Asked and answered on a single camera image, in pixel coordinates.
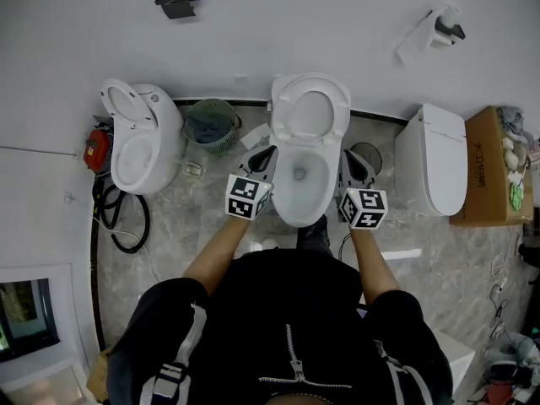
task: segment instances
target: zipper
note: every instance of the zipper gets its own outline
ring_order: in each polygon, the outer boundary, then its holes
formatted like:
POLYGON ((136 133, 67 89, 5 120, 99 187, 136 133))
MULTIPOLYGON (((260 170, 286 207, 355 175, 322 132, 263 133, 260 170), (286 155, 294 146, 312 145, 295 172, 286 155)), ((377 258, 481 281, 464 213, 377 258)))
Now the zipper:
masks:
POLYGON ((287 327, 287 346, 289 348, 290 365, 292 366, 293 371, 294 371, 294 379, 288 380, 284 378, 272 378, 268 376, 262 376, 259 378, 259 381, 275 382, 278 384, 296 384, 298 382, 303 382, 304 384, 307 384, 308 386, 313 386, 313 387, 353 388, 353 386, 349 386, 348 384, 321 384, 318 382, 308 381, 304 375, 304 368, 302 366, 302 360, 298 360, 298 358, 296 357, 296 353, 294 352, 293 333, 291 331, 290 324, 285 324, 285 326, 287 327))

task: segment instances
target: black shirt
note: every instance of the black shirt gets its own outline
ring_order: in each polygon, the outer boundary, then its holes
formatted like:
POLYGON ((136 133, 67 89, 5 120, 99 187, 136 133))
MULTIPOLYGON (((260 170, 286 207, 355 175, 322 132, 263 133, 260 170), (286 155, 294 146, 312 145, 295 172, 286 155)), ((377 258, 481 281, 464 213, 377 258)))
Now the black shirt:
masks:
MULTIPOLYGON (((451 403, 450 367, 418 301, 387 292, 362 319, 361 294, 356 270, 295 249, 234 260, 212 298, 194 279, 159 283, 143 295, 109 358, 111 403, 138 403, 144 382, 175 358, 192 324, 191 303, 208 319, 190 359, 190 405, 263 404, 288 394, 336 404, 395 403, 374 339, 424 378, 434 403, 451 403), (298 365, 291 360, 301 362, 307 382, 292 382, 298 365)), ((406 389, 406 403, 415 403, 417 393, 406 389)))

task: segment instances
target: white toilet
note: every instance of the white toilet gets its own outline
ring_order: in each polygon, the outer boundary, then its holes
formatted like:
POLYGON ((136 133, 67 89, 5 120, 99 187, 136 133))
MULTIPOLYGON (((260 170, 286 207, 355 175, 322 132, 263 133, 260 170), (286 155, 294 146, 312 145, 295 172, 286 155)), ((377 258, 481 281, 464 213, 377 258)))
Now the white toilet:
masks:
POLYGON ((124 192, 158 192, 175 177, 186 140, 172 99, 152 84, 107 79, 103 105, 114 119, 111 176, 124 192))
POLYGON ((287 224, 309 226, 332 200, 351 95, 335 79, 308 73, 277 78, 272 101, 270 144, 278 147, 273 204, 287 224))
POLYGON ((397 195, 427 216, 451 216, 467 194, 465 122, 424 105, 396 138, 397 195))

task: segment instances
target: toilet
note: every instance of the toilet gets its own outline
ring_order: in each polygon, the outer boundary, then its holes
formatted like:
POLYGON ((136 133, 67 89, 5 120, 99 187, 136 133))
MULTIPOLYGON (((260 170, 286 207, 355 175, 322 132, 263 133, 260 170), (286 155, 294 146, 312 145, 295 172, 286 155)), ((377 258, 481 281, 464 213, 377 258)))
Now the toilet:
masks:
POLYGON ((452 216, 467 194, 467 139, 460 116, 423 105, 396 138, 396 191, 408 208, 452 216))
POLYGON ((149 194, 175 177, 186 140, 183 118, 173 100, 152 84, 130 86, 107 79, 103 105, 114 119, 111 176, 124 192, 149 194))
POLYGON ((275 79, 272 101, 273 205, 284 222, 306 227, 332 200, 351 95, 335 79, 308 73, 275 79))

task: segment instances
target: black mount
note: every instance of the black mount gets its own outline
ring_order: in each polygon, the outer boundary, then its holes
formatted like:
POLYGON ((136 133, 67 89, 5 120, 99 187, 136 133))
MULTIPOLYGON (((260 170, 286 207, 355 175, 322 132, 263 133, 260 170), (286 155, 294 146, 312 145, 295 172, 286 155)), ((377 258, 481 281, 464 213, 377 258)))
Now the black mount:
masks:
POLYGON ((169 19, 194 17, 193 6, 190 2, 196 0, 155 0, 157 6, 161 6, 169 19))

